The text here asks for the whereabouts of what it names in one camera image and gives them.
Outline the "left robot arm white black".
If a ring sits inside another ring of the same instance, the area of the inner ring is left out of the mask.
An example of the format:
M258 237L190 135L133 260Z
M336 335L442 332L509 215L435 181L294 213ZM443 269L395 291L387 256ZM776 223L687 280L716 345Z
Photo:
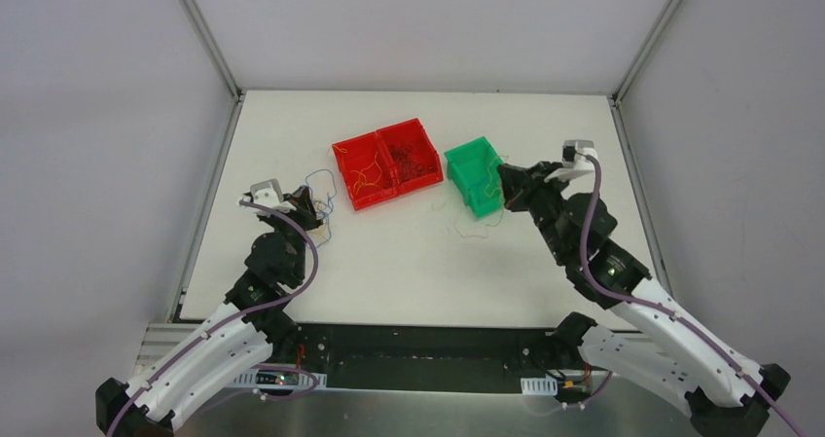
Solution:
M95 420L107 436L172 436L243 372L289 361L297 324L287 305L314 282L324 220L307 185L284 193L275 179L251 186L239 204L269 230L252 243L244 271L198 328L144 372L110 378L95 392Z

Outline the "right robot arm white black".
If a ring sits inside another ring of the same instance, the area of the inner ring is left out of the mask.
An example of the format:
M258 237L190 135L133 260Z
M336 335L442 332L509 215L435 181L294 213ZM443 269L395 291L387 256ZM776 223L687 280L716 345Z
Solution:
M504 206L526 212L567 279L584 298L645 334L627 346L594 319L569 313L548 338L554 360L617 374L688 417L701 436L757 436L790 382L777 364L759 364L703 327L612 240L616 219L600 195L601 168L587 157L593 190L565 197L568 167L540 162L497 167Z

